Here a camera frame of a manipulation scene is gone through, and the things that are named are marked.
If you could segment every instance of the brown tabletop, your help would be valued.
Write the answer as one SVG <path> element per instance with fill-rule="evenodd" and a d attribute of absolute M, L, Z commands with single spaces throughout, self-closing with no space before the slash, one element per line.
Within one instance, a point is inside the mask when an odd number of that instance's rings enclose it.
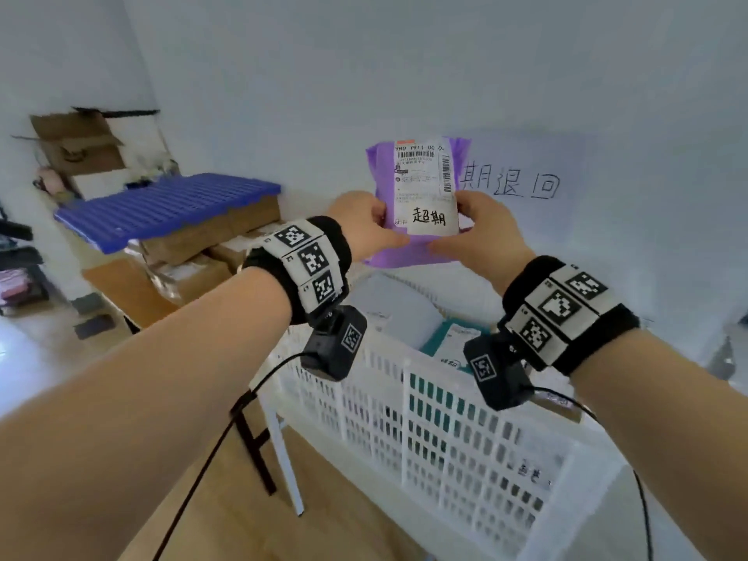
<path fill-rule="evenodd" d="M 159 295 L 132 259 L 116 259 L 84 270 L 82 275 L 138 328 L 150 327 L 179 309 Z"/>

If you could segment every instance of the wristband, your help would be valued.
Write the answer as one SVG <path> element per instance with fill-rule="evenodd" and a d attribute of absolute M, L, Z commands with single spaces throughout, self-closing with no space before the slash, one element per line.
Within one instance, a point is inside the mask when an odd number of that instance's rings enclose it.
<path fill-rule="evenodd" d="M 262 268 L 275 277 L 291 303 L 291 325 L 316 324 L 348 295 L 351 250 L 334 219 L 292 222 L 259 244 L 242 268 Z"/>
<path fill-rule="evenodd" d="M 590 355 L 633 328 L 639 319 L 610 288 L 576 265 L 539 256 L 503 297 L 500 322 L 530 366 L 570 376 Z"/>

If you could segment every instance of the floor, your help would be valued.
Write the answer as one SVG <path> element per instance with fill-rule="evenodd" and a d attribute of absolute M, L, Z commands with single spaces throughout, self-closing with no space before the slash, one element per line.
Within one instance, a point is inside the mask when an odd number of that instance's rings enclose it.
<path fill-rule="evenodd" d="M 85 341 L 72 326 L 80 317 L 59 303 L 40 303 L 18 316 L 0 317 L 0 415 L 36 393 L 64 381 L 129 337 L 123 322 Z M 264 429 L 259 408 L 250 406 L 255 433 Z M 269 444 L 263 448 L 274 480 L 267 496 L 236 433 L 194 495 L 163 560 L 190 561 L 416 561 L 423 551 L 400 528 L 291 429 L 284 438 L 306 511 L 297 518 Z M 153 557 L 202 460 L 192 465 L 120 557 Z"/>

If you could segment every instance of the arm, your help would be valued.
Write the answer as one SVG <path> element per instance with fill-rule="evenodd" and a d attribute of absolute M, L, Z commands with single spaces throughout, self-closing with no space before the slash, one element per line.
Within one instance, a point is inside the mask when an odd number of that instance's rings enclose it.
<path fill-rule="evenodd" d="M 343 195 L 328 215 L 354 260 L 407 238 L 385 206 Z M 0 422 L 0 554 L 116 559 L 229 420 L 288 327 L 283 288 L 248 268 Z"/>
<path fill-rule="evenodd" d="M 432 249 L 502 295 L 535 254 L 504 205 L 481 193 L 457 195 L 475 226 Z M 709 561 L 745 559 L 748 398 L 642 330 L 595 352 L 571 380 L 699 551 Z"/>

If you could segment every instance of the person's left forearm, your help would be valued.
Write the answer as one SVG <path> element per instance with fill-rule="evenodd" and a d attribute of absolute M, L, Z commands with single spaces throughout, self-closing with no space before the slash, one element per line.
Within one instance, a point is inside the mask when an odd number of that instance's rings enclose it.
<path fill-rule="evenodd" d="M 116 559 L 229 421 L 290 318 L 275 278 L 248 268 L 4 419 L 7 558 Z"/>

